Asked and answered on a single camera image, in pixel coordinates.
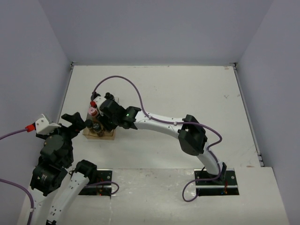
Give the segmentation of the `black lid pepper jar front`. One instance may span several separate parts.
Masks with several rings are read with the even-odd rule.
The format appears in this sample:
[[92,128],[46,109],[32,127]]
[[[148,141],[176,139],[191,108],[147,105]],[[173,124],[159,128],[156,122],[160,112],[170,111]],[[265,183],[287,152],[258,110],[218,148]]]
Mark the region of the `black lid pepper jar front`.
[[99,137],[104,136],[104,131],[99,123],[93,123],[93,130],[94,133],[97,134]]

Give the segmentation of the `pink lid spice bottle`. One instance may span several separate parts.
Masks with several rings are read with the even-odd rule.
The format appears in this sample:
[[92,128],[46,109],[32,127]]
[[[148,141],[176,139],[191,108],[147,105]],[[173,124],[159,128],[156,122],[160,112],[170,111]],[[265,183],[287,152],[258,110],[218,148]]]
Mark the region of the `pink lid spice bottle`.
[[94,107],[90,107],[88,109],[88,114],[91,116],[91,117],[96,117],[98,115],[98,110],[97,108],[94,108]]

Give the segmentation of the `black-knob bottle brown contents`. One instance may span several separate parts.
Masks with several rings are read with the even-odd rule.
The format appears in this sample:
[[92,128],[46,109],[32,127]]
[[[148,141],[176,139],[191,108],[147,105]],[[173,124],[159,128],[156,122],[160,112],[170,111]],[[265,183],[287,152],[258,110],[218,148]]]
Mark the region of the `black-knob bottle brown contents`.
[[91,101],[93,101],[96,97],[98,97],[99,96],[99,94],[97,93],[97,92],[92,92],[92,95],[91,95],[91,97],[90,97],[90,100]]

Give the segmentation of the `black-knob bottle white contents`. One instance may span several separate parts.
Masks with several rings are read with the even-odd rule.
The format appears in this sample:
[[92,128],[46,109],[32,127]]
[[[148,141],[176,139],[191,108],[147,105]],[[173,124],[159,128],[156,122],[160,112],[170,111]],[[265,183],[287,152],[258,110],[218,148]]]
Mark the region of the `black-knob bottle white contents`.
[[105,94],[105,99],[115,101],[115,96],[113,94],[111,94],[110,92],[107,92]]

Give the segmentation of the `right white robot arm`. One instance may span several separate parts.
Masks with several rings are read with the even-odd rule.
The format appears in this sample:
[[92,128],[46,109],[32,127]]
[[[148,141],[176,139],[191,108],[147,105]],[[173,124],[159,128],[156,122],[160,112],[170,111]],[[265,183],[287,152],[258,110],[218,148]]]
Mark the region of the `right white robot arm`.
[[106,128],[151,130],[174,137],[180,143],[181,150],[197,157],[205,166],[208,178],[214,184],[220,184],[226,178],[226,164],[211,151],[213,144],[208,144],[206,131],[208,127],[201,125],[194,116],[185,118],[168,118],[142,111],[139,107],[123,108],[115,100],[97,97],[97,110]]

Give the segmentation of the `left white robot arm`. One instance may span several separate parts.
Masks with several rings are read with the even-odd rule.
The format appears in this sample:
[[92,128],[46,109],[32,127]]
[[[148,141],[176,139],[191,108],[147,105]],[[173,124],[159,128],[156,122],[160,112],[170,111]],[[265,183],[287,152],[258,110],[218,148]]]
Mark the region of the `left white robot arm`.
[[61,118],[70,122],[66,127],[48,119],[44,114],[27,128],[36,131],[36,137],[44,140],[38,164],[32,172],[30,193],[33,198],[31,224],[56,225],[80,191],[97,180],[97,166],[87,160],[77,163],[66,189],[59,198],[56,195],[74,161],[72,139],[85,129],[79,112],[64,114]]

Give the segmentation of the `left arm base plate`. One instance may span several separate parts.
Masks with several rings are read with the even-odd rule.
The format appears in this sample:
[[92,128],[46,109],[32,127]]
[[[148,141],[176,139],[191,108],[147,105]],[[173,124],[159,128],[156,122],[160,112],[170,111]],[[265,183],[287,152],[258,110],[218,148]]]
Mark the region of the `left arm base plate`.
[[[97,169],[97,173],[95,178],[88,183],[88,185],[99,183],[99,182],[107,182],[112,181],[112,169]],[[111,196],[112,193],[112,185],[103,184],[103,185],[96,185],[96,186],[89,186],[85,187],[81,190],[79,195],[84,196]]]

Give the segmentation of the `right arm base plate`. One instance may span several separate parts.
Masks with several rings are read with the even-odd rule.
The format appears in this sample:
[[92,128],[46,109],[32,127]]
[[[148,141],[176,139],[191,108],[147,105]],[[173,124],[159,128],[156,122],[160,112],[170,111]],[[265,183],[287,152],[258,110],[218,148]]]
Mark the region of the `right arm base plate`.
[[195,185],[198,196],[239,195],[236,174],[233,169],[226,171],[223,181],[197,181]]

